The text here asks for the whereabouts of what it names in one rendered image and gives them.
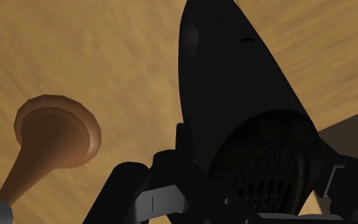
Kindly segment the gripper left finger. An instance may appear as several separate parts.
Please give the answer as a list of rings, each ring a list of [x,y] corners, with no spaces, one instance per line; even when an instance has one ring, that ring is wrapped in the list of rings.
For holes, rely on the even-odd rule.
[[[156,153],[151,167],[118,164],[83,224],[149,224],[167,216],[171,224],[203,224],[203,171],[196,164],[203,129],[179,123],[176,148]]]

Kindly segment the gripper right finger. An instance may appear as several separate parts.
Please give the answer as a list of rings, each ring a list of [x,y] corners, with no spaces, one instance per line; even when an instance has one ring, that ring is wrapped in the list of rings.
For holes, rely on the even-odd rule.
[[[320,140],[322,170],[315,192],[331,200],[330,212],[345,221],[358,221],[358,158],[340,155]]]

